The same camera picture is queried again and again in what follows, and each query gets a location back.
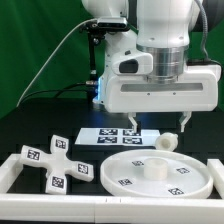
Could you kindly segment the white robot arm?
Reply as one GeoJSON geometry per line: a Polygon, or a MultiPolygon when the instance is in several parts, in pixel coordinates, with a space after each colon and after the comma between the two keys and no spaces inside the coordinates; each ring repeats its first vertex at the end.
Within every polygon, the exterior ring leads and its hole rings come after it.
{"type": "Polygon", "coordinates": [[[137,30],[127,28],[128,0],[82,0],[105,32],[105,67],[94,102],[126,113],[132,128],[144,112],[180,112],[185,125],[194,111],[218,103],[221,67],[209,59],[189,65],[189,32],[205,18],[203,0],[137,0],[137,30]]]}

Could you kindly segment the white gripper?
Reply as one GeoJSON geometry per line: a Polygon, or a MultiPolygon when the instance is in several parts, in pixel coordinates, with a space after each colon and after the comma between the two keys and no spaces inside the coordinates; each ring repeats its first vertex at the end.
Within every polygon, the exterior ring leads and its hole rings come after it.
{"type": "Polygon", "coordinates": [[[105,108],[111,113],[128,113],[134,133],[140,130],[136,113],[183,112],[179,122],[184,132],[191,111],[211,111],[217,106],[220,76],[219,65],[206,65],[188,66],[171,84],[149,83],[140,77],[113,77],[105,91],[105,108]]]}

